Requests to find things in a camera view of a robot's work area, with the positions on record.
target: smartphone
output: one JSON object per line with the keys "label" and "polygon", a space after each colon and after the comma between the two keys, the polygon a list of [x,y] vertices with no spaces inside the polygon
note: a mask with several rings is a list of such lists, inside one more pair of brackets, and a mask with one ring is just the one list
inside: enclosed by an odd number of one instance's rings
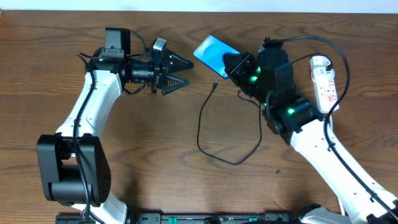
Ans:
{"label": "smartphone", "polygon": [[193,52],[193,55],[221,77],[227,79],[228,75],[225,73],[223,62],[223,55],[225,53],[240,54],[240,52],[226,45],[216,37],[209,35]]}

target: power strip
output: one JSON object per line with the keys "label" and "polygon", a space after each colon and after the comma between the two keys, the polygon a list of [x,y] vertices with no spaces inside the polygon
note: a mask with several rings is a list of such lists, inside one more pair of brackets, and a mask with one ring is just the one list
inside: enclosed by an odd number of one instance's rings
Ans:
{"label": "power strip", "polygon": [[318,110],[322,113],[328,113],[330,108],[337,101],[337,91],[335,85],[335,71],[326,70],[331,62],[324,56],[314,56],[310,60],[311,79],[315,89],[315,97],[317,99]]}

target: power outlet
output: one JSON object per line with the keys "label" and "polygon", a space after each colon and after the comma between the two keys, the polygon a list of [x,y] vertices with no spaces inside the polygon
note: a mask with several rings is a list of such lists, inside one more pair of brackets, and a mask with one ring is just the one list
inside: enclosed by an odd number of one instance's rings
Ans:
{"label": "power outlet", "polygon": [[337,91],[335,81],[332,80],[318,80],[318,82],[313,83],[315,89],[315,97],[317,98],[318,110],[321,113],[327,113],[330,108],[337,101]]}

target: black wire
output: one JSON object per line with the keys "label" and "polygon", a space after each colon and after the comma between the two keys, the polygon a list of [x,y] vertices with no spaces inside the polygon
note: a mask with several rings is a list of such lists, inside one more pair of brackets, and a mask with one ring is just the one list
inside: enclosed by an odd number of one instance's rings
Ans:
{"label": "black wire", "polygon": [[199,145],[199,133],[200,133],[201,112],[203,111],[203,108],[205,107],[207,101],[208,101],[208,100],[210,99],[210,97],[212,96],[212,94],[213,94],[214,90],[216,89],[216,87],[217,87],[217,82],[214,82],[214,84],[213,84],[213,89],[211,90],[209,96],[207,96],[207,99],[205,100],[204,104],[203,104],[203,105],[201,106],[201,108],[200,108],[200,112],[199,112],[199,125],[198,125],[198,134],[197,134],[197,145],[198,145],[199,151],[202,152],[204,155],[206,155],[206,156],[208,156],[208,157],[210,157],[210,158],[216,159],[216,160],[218,160],[218,161],[224,162],[224,163],[226,163],[226,164],[228,164],[228,165],[238,166],[238,165],[242,164],[244,161],[246,161],[246,159],[248,159],[248,158],[256,151],[256,149],[260,146],[260,143],[261,143],[261,141],[262,141],[261,104],[260,104],[259,106],[256,105],[256,106],[259,108],[259,126],[260,126],[260,140],[259,140],[259,142],[258,142],[257,145],[254,147],[254,149],[253,149],[247,156],[245,156],[242,160],[240,160],[239,162],[229,162],[229,161],[226,161],[226,160],[224,160],[224,159],[222,159],[222,158],[213,156],[213,155],[211,155],[211,154],[209,154],[209,153],[203,151],[203,150],[201,149],[200,145]]}
{"label": "black wire", "polygon": [[136,89],[134,92],[130,92],[130,91],[127,90],[125,87],[123,87],[123,90],[124,90],[128,95],[137,94],[137,93],[139,93],[141,90],[143,90],[143,89],[145,88],[145,85],[146,85],[146,84],[147,84],[147,83],[144,82],[144,84],[143,84],[140,88]]}
{"label": "black wire", "polygon": [[288,39],[281,39],[281,40],[268,40],[270,43],[279,43],[279,42],[289,42],[289,41],[293,41],[293,40],[302,40],[302,39],[312,39],[312,40],[320,40],[322,42],[325,42],[327,44],[329,44],[330,46],[332,46],[333,48],[335,48],[337,50],[337,52],[340,54],[341,58],[344,61],[344,66],[346,68],[346,74],[347,74],[347,79],[346,79],[346,86],[344,88],[343,93],[341,94],[340,98],[336,101],[336,103],[330,108],[330,111],[328,112],[325,122],[323,123],[323,132],[325,134],[325,139],[328,142],[329,148],[335,153],[336,157],[338,158],[338,160],[342,163],[342,165],[347,169],[347,171],[358,181],[358,183],[365,189],[365,191],[367,193],[369,193],[369,195],[375,199],[375,201],[379,202],[379,204],[387,210],[387,212],[390,214],[390,216],[395,219],[398,222],[398,216],[392,211],[392,209],[386,204],[384,203],[379,196],[377,195],[377,193],[374,193],[370,187],[368,187],[363,180],[361,180],[361,178],[359,178],[359,176],[352,170],[352,168],[344,161],[344,159],[340,156],[340,154],[337,152],[336,148],[335,148],[335,144],[332,143],[332,141],[330,140],[329,134],[328,134],[328,124],[330,122],[330,116],[332,114],[332,112],[335,110],[335,108],[337,107],[337,105],[343,100],[343,98],[345,97],[345,95],[347,94],[348,91],[348,87],[349,87],[349,80],[351,78],[351,72],[349,70],[349,64],[348,64],[348,60],[346,55],[343,53],[343,51],[333,42],[331,42],[328,39],[325,39],[323,37],[317,37],[317,36],[300,36],[300,37],[292,37],[292,38],[288,38]]}
{"label": "black wire", "polygon": [[137,58],[137,59],[141,59],[141,58],[145,55],[145,52],[146,52],[146,50],[147,50],[147,46],[145,45],[145,41],[144,41],[144,39],[143,39],[140,35],[138,35],[135,31],[130,30],[130,32],[131,32],[132,34],[134,34],[136,37],[138,37],[138,38],[142,41],[142,44],[144,45],[144,50],[142,51],[142,54],[140,54],[140,56]]}
{"label": "black wire", "polygon": [[296,60],[294,60],[294,61],[291,62],[291,63],[298,62],[299,60],[303,60],[303,59],[305,59],[305,58],[307,58],[307,57],[318,56],[318,55],[324,56],[324,57],[326,57],[326,58],[330,61],[330,65],[328,65],[328,66],[326,67],[326,71],[330,71],[330,70],[333,68],[333,62],[331,61],[331,59],[330,59],[327,55],[325,55],[324,53],[321,53],[321,52],[316,52],[316,53],[312,53],[312,54],[309,54],[309,55],[300,57],[299,59],[296,59]]}
{"label": "black wire", "polygon": [[94,213],[90,212],[90,216],[94,221],[99,222],[99,224],[105,224],[105,222],[98,218],[96,215],[94,215]]}
{"label": "black wire", "polygon": [[140,56],[141,54],[134,54],[134,55],[128,55],[127,57],[137,57]]}
{"label": "black wire", "polygon": [[100,54],[102,53],[102,50],[104,49],[104,47],[99,47],[98,49],[96,49],[93,53],[93,57],[98,57],[100,56]]}
{"label": "black wire", "polygon": [[259,108],[259,110],[261,111],[261,108],[260,108],[260,106],[259,106],[259,105],[257,105],[257,103],[256,103],[256,102],[254,102],[254,101],[252,101],[252,100],[248,100],[248,99],[244,99],[244,98],[242,98],[242,97],[241,97],[241,95],[239,95],[241,92],[242,92],[242,90],[239,90],[239,91],[238,91],[238,97],[239,97],[239,99],[241,99],[241,100],[244,100],[244,101],[247,101],[247,102],[250,102],[250,103],[254,104],[254,106],[257,106],[257,108]]}
{"label": "black wire", "polygon": [[87,54],[83,54],[83,53],[81,53],[81,52],[79,52],[79,54],[80,54],[81,56],[84,56],[84,57],[86,57],[86,58],[92,58],[92,56],[90,56],[90,55],[87,55]]}
{"label": "black wire", "polygon": [[90,99],[90,96],[91,96],[91,94],[93,94],[93,91],[95,89],[95,76],[94,76],[93,69],[90,67],[88,62],[83,58],[83,55],[81,53],[77,53],[77,56],[79,56],[80,59],[85,63],[85,65],[88,68],[88,70],[90,71],[90,75],[91,75],[90,90],[88,91],[88,94],[87,94],[83,104],[81,105],[79,112],[76,115],[76,119],[73,122],[74,123],[74,125],[73,125],[73,150],[76,155],[76,161],[77,161],[79,171],[80,171],[80,178],[81,178],[81,182],[83,183],[83,187],[85,189],[85,195],[86,195],[86,211],[87,212],[85,213],[84,217],[82,217],[82,219],[88,220],[90,217],[90,192],[88,190],[88,184],[87,184],[85,172],[83,170],[83,165],[81,164],[80,149],[77,145],[77,129],[79,127],[81,114],[83,113],[83,111],[87,105],[87,102]]}
{"label": "black wire", "polygon": [[136,62],[148,62],[149,60],[138,60],[138,58],[129,58],[129,60],[136,61]]}

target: wooden table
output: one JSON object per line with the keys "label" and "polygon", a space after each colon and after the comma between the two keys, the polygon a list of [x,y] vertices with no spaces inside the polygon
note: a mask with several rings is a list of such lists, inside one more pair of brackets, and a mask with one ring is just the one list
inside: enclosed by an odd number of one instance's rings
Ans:
{"label": "wooden table", "polygon": [[[259,139],[255,107],[239,100],[231,81],[192,55],[209,34],[253,53],[266,35],[319,35],[338,44],[352,78],[333,117],[335,133],[379,183],[398,195],[397,15],[6,11],[0,19],[1,223],[54,223],[55,215],[76,212],[44,198],[35,145],[41,134],[54,133],[64,122],[80,94],[84,64],[76,52],[92,54],[101,47],[108,26],[133,29],[147,44],[162,37],[168,48],[195,63],[193,70],[176,74],[188,78],[189,87],[167,96],[149,90],[123,93],[109,115],[101,142],[111,188],[133,207],[262,213],[315,202],[339,210],[315,169],[265,125],[262,144],[241,166],[199,152],[199,109],[215,80],[218,88],[203,111],[203,148],[236,161]],[[333,49],[311,40],[284,48],[291,60],[318,51],[329,55],[342,92],[345,70]],[[132,53],[141,49],[132,38]],[[314,99],[308,61],[294,67],[298,89]]]}

